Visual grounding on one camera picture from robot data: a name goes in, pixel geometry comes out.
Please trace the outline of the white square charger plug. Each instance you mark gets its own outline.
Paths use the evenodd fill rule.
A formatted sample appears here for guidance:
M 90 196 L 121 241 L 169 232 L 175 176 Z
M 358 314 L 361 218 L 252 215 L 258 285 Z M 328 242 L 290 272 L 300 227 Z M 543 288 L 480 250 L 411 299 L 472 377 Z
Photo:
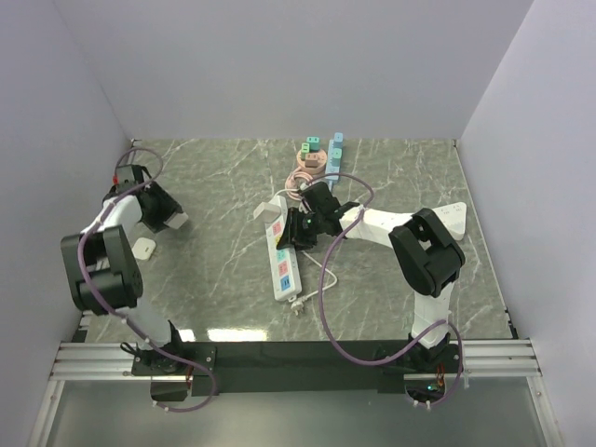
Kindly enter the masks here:
M 253 212 L 253 220 L 270 224 L 276 220 L 281 213 L 278 205 L 269 202 L 262 202 Z

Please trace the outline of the white rounded charger plug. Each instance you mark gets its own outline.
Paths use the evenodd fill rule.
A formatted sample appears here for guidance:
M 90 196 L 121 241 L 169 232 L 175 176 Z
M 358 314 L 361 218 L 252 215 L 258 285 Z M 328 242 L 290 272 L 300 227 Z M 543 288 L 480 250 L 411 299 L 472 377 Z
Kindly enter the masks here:
M 134 258 L 138 261 L 148 261 L 155 249 L 156 242 L 147 237 L 139 237 L 131 248 Z

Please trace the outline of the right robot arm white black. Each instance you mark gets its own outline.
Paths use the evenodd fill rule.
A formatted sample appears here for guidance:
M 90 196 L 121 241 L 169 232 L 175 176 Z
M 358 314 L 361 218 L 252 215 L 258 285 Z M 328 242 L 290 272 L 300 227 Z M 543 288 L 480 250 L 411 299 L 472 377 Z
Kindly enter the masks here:
M 309 250 L 319 235 L 334 238 L 323 259 L 343 240 L 357 239 L 392 249 L 401 273 L 414 294 L 414 317 L 410 339 L 404 348 L 385 358 L 358 359 L 344 350 L 333 337 L 324 308 L 319 315 L 324 331 L 336 351 L 361 366 L 381 366 L 409 354 L 412 366 L 428 372 L 441 360 L 450 342 L 449 305 L 455 282 L 466 257 L 440 216 L 432 209 L 415 213 L 374 210 L 367 202 L 342 204 L 325 183 L 314 183 L 299 195 L 306 210 L 295 207 L 286 213 L 286 223 L 276 236 L 277 249 Z

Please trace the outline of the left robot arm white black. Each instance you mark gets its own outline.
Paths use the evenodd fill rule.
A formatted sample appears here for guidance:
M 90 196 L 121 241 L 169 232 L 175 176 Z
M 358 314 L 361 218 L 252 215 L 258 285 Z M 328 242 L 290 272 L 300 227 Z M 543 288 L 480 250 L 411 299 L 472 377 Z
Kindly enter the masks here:
M 124 320 L 138 344 L 120 345 L 151 373 L 174 374 L 184 368 L 186 352 L 178 330 L 142 298 L 142 274 L 129 232 L 144 224 L 153 233 L 179 229 L 188 220 L 183 207 L 141 165 L 115 169 L 113 186 L 94 223 L 63 237 L 61 255 L 74 305 L 97 316 Z

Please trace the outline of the green plug adapter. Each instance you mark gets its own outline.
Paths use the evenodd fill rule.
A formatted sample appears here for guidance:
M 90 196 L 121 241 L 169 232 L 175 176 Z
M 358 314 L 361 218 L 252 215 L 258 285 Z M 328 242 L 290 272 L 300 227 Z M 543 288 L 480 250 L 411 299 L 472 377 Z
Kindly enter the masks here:
M 320 138 L 317 136 L 308 136 L 304 142 L 301 143 L 300 153 L 317 153 L 320 150 Z

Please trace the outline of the blue plug adapter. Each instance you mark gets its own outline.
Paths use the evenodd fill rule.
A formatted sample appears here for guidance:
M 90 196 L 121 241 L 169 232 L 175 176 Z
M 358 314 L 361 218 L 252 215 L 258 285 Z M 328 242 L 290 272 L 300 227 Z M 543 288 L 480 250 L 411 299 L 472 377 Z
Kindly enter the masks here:
M 342 132 L 336 132 L 332 139 L 329 141 L 329 152 L 328 155 L 333 164 L 338 164 L 343 155 L 344 145 L 344 134 Z

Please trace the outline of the pink round power strip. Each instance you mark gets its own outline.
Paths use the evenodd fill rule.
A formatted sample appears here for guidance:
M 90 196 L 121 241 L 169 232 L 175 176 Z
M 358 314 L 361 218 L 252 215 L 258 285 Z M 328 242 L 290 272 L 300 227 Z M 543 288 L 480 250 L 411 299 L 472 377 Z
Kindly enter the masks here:
M 311 176 L 325 172 L 328 156 L 323 149 L 319 149 L 316 152 L 309 152 L 305 156 L 303 154 L 302 151 L 296 153 L 295 158 L 298 170 L 306 172 Z

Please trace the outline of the blue long power strip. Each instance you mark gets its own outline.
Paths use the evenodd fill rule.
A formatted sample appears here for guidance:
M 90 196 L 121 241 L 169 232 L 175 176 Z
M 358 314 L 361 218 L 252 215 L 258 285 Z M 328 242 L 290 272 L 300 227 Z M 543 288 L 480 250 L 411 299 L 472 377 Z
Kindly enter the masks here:
M 342 132 L 336 132 L 328 143 L 325 182 L 330 190 L 333 189 L 340 179 L 338 173 L 340 172 L 343 157 L 343 144 L 344 134 Z

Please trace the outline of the black base bar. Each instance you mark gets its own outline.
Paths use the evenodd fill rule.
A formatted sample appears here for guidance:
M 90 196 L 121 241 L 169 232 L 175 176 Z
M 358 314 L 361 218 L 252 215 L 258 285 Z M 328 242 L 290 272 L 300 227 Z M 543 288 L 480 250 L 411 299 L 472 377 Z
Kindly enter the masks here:
M 347 341 L 347 352 L 375 361 L 361 366 L 344 358 L 329 342 L 183 342 L 182 355 L 200 364 L 192 370 L 154 351 L 134 352 L 131 374 L 151 379 L 154 399 L 182 401 L 187 395 L 221 393 L 375 390 L 413 392 L 437 400 L 444 378 L 457 373 L 457 345 L 443 341 L 425 349 L 415 345 L 398 359 L 391 355 L 404 340 Z

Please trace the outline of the white triangular power strip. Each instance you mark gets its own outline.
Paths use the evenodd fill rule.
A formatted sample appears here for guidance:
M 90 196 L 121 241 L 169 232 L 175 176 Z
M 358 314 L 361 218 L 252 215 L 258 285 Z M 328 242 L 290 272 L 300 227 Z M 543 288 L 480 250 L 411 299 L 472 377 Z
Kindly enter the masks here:
M 466 233 L 467 204 L 456 202 L 434 208 L 433 211 L 455 241 L 461 241 Z

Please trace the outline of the aluminium rail frame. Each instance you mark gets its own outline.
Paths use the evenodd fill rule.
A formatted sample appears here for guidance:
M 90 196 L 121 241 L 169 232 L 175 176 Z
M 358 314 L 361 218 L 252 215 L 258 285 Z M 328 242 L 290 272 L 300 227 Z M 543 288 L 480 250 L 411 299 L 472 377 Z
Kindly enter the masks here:
M 539 377 L 541 368 L 529 340 L 466 340 L 466 378 Z M 132 371 L 132 355 L 118 343 L 62 343 L 54 360 L 51 381 L 181 382 L 181 375 L 141 376 Z

